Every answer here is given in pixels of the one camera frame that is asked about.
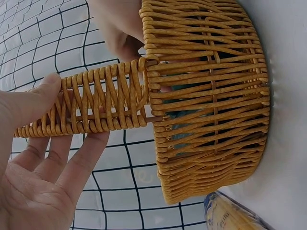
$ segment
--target finger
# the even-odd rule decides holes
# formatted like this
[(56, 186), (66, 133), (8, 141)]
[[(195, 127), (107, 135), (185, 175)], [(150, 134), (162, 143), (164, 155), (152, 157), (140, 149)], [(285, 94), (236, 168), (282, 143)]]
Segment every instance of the finger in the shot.
[(26, 149), (11, 162), (33, 171), (44, 160), (48, 143), (49, 138), (29, 138)]
[(37, 88), (29, 92), (3, 93), (1, 100), (5, 103), (10, 126), (16, 129), (41, 118), (54, 104), (60, 87), (59, 75), (50, 74)]
[(48, 156), (34, 170), (42, 180), (55, 183), (65, 168), (72, 136), (51, 138)]
[(73, 204), (77, 204), (92, 170), (106, 148), (108, 139), (109, 132), (88, 134), (84, 144), (67, 163), (56, 182), (56, 185), (66, 191)]

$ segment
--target white surface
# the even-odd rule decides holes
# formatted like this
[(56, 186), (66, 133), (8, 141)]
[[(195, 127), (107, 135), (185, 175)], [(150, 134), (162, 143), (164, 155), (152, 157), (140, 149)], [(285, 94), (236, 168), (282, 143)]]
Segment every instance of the white surface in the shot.
[[(85, 0), (0, 0), (0, 90), (25, 91), (51, 72), (66, 77), (117, 63), (88, 19)], [(153, 138), (151, 125), (111, 133), (77, 205), (74, 229), (206, 230), (203, 198), (166, 206)], [(76, 135), (70, 156), (82, 143)], [(25, 146), (16, 138), (12, 157)]]
[(307, 1), (240, 0), (259, 32), (273, 110), (262, 162), (247, 181), (221, 189), (277, 230), (306, 229)]

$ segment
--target woven basket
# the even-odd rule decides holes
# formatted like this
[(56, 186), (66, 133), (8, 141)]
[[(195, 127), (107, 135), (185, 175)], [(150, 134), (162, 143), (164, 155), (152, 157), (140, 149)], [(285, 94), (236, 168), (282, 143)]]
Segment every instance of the woven basket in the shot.
[(270, 115), (265, 57), (251, 20), (234, 0), (142, 0), (140, 16), (146, 57), (62, 79), (53, 108), (15, 136), (152, 122), (168, 204), (247, 179), (263, 154)]

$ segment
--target basket side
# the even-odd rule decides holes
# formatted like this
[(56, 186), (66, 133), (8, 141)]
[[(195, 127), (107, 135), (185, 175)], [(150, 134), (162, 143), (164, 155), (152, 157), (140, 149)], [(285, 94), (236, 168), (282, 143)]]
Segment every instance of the basket side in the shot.
[[(266, 144), (265, 57), (234, 0), (142, 0), (158, 175), (169, 204), (251, 176)], [(172, 90), (161, 92), (160, 89)]]

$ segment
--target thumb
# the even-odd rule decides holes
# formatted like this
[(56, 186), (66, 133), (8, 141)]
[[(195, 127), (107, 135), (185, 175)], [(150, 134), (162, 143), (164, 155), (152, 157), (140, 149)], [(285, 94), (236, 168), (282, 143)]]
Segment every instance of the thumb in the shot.
[(60, 88), (61, 78), (53, 73), (29, 92), (5, 92), (0, 105), (5, 103), (10, 126), (16, 129), (40, 119), (52, 108)]

